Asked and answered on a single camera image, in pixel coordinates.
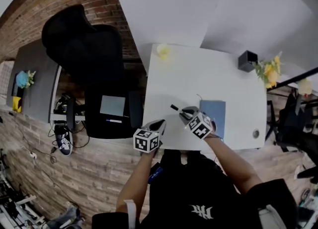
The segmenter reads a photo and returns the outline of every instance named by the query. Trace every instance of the white desk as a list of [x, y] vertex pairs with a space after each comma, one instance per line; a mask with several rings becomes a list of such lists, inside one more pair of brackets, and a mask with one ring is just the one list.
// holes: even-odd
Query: white desk
[[[199, 107], [200, 98], [226, 102], [225, 143], [234, 150], [264, 146], [266, 92], [255, 71], [238, 70], [237, 56], [183, 46], [170, 47], [166, 60], [152, 47], [144, 122], [167, 120], [163, 149], [211, 152], [208, 145], [184, 129], [174, 104]], [[259, 137], [252, 135], [259, 130]]]

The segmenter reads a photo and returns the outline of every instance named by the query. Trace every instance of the yellow flower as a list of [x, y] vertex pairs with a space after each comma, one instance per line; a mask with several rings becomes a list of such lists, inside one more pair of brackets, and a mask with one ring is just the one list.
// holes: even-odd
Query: yellow flower
[[269, 63], [269, 64], [266, 64], [266, 67], [265, 67], [265, 70], [264, 70], [264, 74], [266, 75], [266, 76], [268, 76], [268, 74], [271, 72], [271, 71], [273, 71], [274, 70], [274, 68], [273, 68], [273, 66]]
[[170, 48], [167, 44], [159, 44], [157, 46], [157, 52], [162, 60], [166, 60], [168, 58], [168, 54], [170, 53]]
[[273, 69], [268, 73], [267, 78], [271, 84], [276, 84], [276, 81], [278, 79], [278, 73]]
[[274, 61], [277, 65], [280, 65], [280, 57], [277, 55], [275, 58], [274, 58]]
[[310, 95], [313, 92], [312, 82], [308, 79], [302, 79], [298, 82], [298, 93], [300, 95]]
[[274, 58], [274, 62], [275, 62], [275, 64], [276, 64], [278, 74], [280, 74], [280, 65], [281, 65], [280, 57], [279, 57], [279, 56], [276, 56], [276, 57]]

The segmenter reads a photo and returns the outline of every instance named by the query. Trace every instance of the hand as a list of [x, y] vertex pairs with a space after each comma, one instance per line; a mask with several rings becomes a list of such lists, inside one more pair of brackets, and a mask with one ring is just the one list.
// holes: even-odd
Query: hand
[[213, 120], [211, 120], [211, 125], [212, 125], [212, 127], [213, 127], [213, 130], [212, 130], [212, 132], [211, 133], [209, 133], [205, 138], [204, 138], [204, 140], [206, 140], [206, 139], [208, 139], [208, 138], [220, 138], [218, 135], [216, 135], [216, 130], [217, 130], [217, 125], [216, 125], [216, 123], [213, 121]]
[[157, 150], [158, 150], [158, 149], [155, 149], [155, 150], [153, 150], [153, 151], [150, 152], [150, 153], [142, 153], [141, 156], [150, 158], [150, 159], [152, 160], [152, 159], [155, 157], [155, 155], [157, 154]]

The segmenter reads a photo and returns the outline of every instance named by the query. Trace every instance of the red brick wall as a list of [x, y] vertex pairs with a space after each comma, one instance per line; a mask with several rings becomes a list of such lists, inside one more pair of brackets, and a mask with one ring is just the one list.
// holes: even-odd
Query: red brick wall
[[0, 62], [41, 38], [46, 20], [63, 8], [82, 4], [91, 24], [115, 26], [123, 40], [125, 59], [139, 58], [119, 0], [14, 0], [0, 18]]

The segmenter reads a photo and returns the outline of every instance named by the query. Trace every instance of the cable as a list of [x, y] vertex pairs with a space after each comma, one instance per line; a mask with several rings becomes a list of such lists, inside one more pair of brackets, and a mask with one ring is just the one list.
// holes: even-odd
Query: cable
[[51, 153], [51, 154], [48, 154], [48, 153], [46, 153], [46, 152], [42, 152], [42, 151], [40, 151], [39, 149], [33, 147], [33, 146], [30, 144], [30, 142], [28, 141], [28, 139], [25, 137], [24, 132], [21, 130], [19, 123], [16, 121], [16, 117], [14, 117], [14, 121], [15, 121], [15, 123], [16, 123], [17, 126], [18, 126], [18, 130], [22, 133], [22, 140], [23, 140], [25, 143], [28, 144], [29, 149], [27, 149], [27, 150], [28, 150], [30, 153], [32, 153], [33, 151], [38, 151], [38, 152], [40, 152], [40, 153], [42, 153], [42, 154], [44, 154], [44, 155], [49, 156], [49, 157], [50, 157], [50, 162], [51, 162], [52, 164], [57, 163], [58, 160], [57, 160], [57, 158], [56, 158], [55, 156], [52, 155], [52, 153]]
[[90, 137], [88, 136], [88, 141], [87, 141], [87, 143], [85, 143], [83, 146], [80, 146], [80, 147], [74, 146], [74, 144], [72, 144], [71, 142], [70, 142], [70, 144], [71, 144], [74, 148], [80, 149], [80, 148], [84, 148], [87, 144], [89, 144], [89, 140], [90, 140]]
[[197, 96], [199, 96], [201, 98], [201, 101], [203, 100], [203, 98], [199, 94], [197, 94]]
[[84, 130], [84, 128], [85, 128], [85, 126], [83, 126], [83, 128], [82, 128], [81, 130], [77, 131], [77, 132], [72, 132], [71, 130], [69, 130], [69, 131], [70, 131], [72, 134], [77, 134], [77, 133], [79, 133], [79, 132], [83, 131], [83, 130]]
[[42, 171], [42, 172], [50, 179], [50, 181], [51, 181], [52, 184], [53, 184], [53, 187], [58, 187], [58, 188], [63, 192], [64, 197], [65, 197], [66, 199], [68, 199], [70, 202], [72, 202], [73, 204], [75, 204], [77, 208], [79, 208], [79, 206], [77, 205], [77, 203], [76, 203], [67, 193], [65, 193], [65, 191], [64, 191], [57, 183], [54, 182], [54, 180], [50, 177], [49, 174], [47, 174], [46, 171], [44, 171], [44, 170], [38, 165], [38, 163], [36, 162], [36, 159], [35, 159], [35, 158], [34, 158], [34, 164], [36, 165], [36, 167], [37, 167], [40, 171]]
[[41, 226], [41, 229], [43, 229], [43, 226], [46, 225], [49, 221], [51, 221], [51, 220], [48, 220], [48, 221], [43, 222], [43, 223], [42, 223], [42, 226]]
[[50, 129], [50, 131], [49, 131], [49, 133], [48, 133], [48, 137], [55, 136], [55, 132], [54, 132], [54, 129], [53, 129], [53, 127], [54, 127], [54, 121], [53, 121], [53, 125], [51, 125], [51, 122], [50, 122], [50, 126], [51, 126], [51, 129]]

